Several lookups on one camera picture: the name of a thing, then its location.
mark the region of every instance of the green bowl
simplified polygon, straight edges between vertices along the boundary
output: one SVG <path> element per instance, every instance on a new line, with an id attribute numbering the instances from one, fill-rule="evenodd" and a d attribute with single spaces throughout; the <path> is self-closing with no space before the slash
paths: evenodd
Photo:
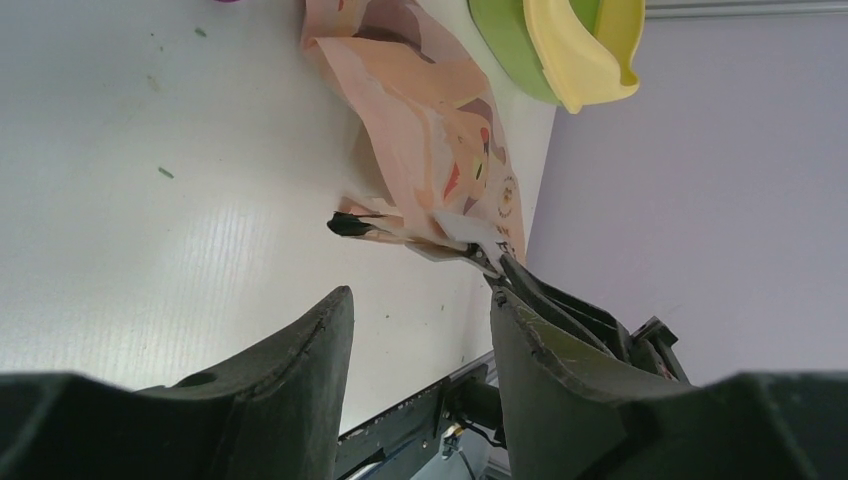
<path id="1" fill-rule="evenodd" d="M 598 0 L 572 0 L 581 23 L 595 31 Z M 524 20 L 523 0 L 468 0 L 471 18 L 489 49 L 518 88 L 554 105 L 562 102 L 551 90 Z"/>

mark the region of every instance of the table surface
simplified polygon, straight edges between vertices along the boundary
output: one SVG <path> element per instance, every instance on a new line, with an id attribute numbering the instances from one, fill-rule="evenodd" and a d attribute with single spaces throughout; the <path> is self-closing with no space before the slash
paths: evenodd
<path id="1" fill-rule="evenodd" d="M 301 3 L 0 6 L 0 370 L 168 385 L 347 284 L 344 431 L 491 349 L 472 266 L 327 230 L 379 173 L 298 50 Z M 421 3 L 491 79 L 529 235 L 555 109 L 510 82 L 465 2 Z"/>

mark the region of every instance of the cable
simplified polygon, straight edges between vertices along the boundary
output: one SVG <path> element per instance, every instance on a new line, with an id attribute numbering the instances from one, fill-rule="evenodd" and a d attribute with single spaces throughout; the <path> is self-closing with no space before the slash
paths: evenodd
<path id="1" fill-rule="evenodd" d="M 489 445 L 491 445 L 491 446 L 493 446 L 493 447 L 495 447 L 495 448 L 506 448 L 506 445 L 504 445 L 504 444 L 503 444 L 503 443 L 501 443 L 501 442 L 496 442 L 496 441 L 492 440 L 492 439 L 491 439 L 491 437 L 489 437 L 489 434 L 487 434 L 486 432 L 484 432 L 483 430 L 481 430 L 481 429 L 480 429 L 479 427 L 477 427 L 476 425 L 473 425 L 473 424 L 471 424 L 471 423 L 468 423 L 468 422 L 467 422 L 467 421 L 465 421 L 465 420 L 458 420 L 458 423 L 459 423 L 459 425 L 460 425 L 462 428 L 464 428 L 464 429 L 466 429 L 466 430 L 471 430 L 472 432 L 476 433 L 477 435 L 480 435 L 481 437 L 483 437 L 483 439 L 484 439 L 484 440 L 486 440 L 486 442 L 487 442 Z"/>
<path id="2" fill-rule="evenodd" d="M 465 469 L 468 470 L 468 476 L 471 477 L 471 480 L 477 480 L 477 477 L 474 476 L 474 469 L 471 468 L 471 464 L 468 462 L 468 457 L 465 456 L 465 452 L 462 449 L 458 449 L 456 453 L 459 454 L 460 458 L 462 458 L 462 463 L 465 464 Z"/>

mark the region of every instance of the metal rail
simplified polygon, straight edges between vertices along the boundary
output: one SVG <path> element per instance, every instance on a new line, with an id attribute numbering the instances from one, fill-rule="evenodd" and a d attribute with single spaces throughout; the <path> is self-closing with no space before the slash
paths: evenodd
<path id="1" fill-rule="evenodd" d="M 697 19 L 716 17 L 762 17 L 786 15 L 825 15 L 848 13 L 848 1 L 785 0 L 785 1 L 712 1 L 681 2 L 648 0 L 646 18 L 649 20 Z"/>

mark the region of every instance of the metal frame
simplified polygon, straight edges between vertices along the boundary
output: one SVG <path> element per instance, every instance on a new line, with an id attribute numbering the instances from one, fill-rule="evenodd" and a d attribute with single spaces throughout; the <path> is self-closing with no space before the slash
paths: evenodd
<path id="1" fill-rule="evenodd" d="M 459 417 L 475 417 L 472 421 L 479 421 L 476 416 L 485 416 L 487 410 L 482 407 L 486 405 L 475 402 L 475 396 L 469 395 L 467 389 L 488 385 L 496 375 L 492 351 L 344 433 L 338 440 L 332 478 L 412 477 L 439 453 L 442 434 L 452 424 L 461 422 Z M 499 409 L 496 416 L 499 422 Z"/>
<path id="2" fill-rule="evenodd" d="M 490 458 L 489 463 L 486 464 L 486 470 L 483 471 L 483 478 L 486 480 L 509 480 L 512 478 L 512 472 L 509 470 L 509 466 L 493 462 Z"/>
<path id="3" fill-rule="evenodd" d="M 707 2 L 648 0 L 649 20 L 697 19 L 716 17 L 762 17 L 785 15 L 824 15 L 848 13 L 848 1 L 841 0 L 777 0 Z"/>

